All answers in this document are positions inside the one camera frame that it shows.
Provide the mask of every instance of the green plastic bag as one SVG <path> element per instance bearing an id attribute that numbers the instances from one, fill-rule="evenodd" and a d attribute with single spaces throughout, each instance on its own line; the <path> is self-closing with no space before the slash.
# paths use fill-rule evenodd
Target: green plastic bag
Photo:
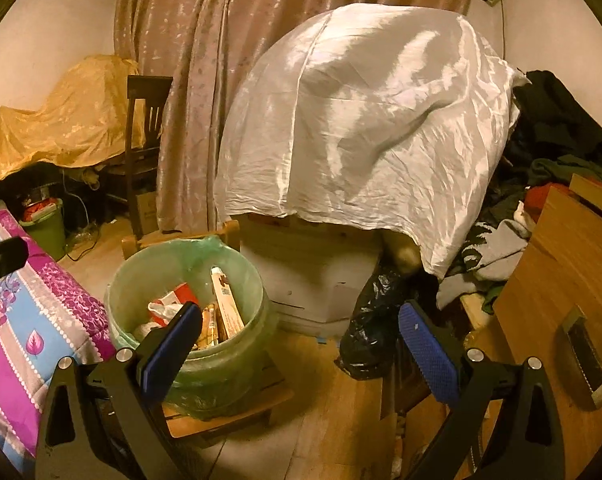
<path id="1" fill-rule="evenodd" d="M 241 412 L 258 383 L 277 314 L 254 266 L 216 236 L 171 240 L 126 260 L 104 300 L 112 342 L 117 348 L 136 348 L 132 331 L 148 322 L 148 302 L 183 282 L 201 307 L 215 300 L 210 277 L 215 266 L 228 277 L 245 328 L 218 346 L 190 352 L 165 399 L 181 413 L 201 419 Z"/>

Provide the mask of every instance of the bed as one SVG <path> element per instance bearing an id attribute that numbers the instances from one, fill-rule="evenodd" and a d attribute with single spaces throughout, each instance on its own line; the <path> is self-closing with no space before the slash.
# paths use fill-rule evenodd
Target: bed
<path id="1" fill-rule="evenodd" d="M 30 256 L 0 280 L 0 447 L 31 476 L 38 422 L 56 363 L 114 354 L 102 303 L 44 253 L 0 202 L 0 240 L 21 236 Z"/>

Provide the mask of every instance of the yellow fabric cover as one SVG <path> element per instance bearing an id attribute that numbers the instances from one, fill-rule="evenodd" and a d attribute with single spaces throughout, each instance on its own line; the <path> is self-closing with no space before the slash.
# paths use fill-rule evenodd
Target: yellow fabric cover
<path id="1" fill-rule="evenodd" d="M 88 56 L 69 69 L 38 111 L 0 108 L 0 180 L 33 164 L 95 166 L 125 151 L 127 76 L 135 61 Z M 143 143 L 143 102 L 137 102 L 132 145 Z"/>

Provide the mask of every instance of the white cloth cover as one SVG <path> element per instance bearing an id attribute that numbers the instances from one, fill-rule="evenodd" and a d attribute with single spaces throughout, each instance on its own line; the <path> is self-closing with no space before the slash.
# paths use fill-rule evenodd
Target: white cloth cover
<path id="1" fill-rule="evenodd" d="M 386 228 L 443 277 L 478 216 L 524 75 L 465 17 L 352 4 L 284 36 L 246 78 L 225 123 L 215 202 Z"/>

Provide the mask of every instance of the patterned curtain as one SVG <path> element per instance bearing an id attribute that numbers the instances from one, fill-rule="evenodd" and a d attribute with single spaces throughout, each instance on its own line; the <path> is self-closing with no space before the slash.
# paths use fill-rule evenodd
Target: patterned curtain
<path id="1" fill-rule="evenodd" d="M 163 117 L 159 227 L 216 227 L 212 186 L 223 123 L 258 57 L 309 17 L 353 2 L 465 13 L 470 0 L 118 0 L 114 47 L 144 75 L 172 75 Z"/>

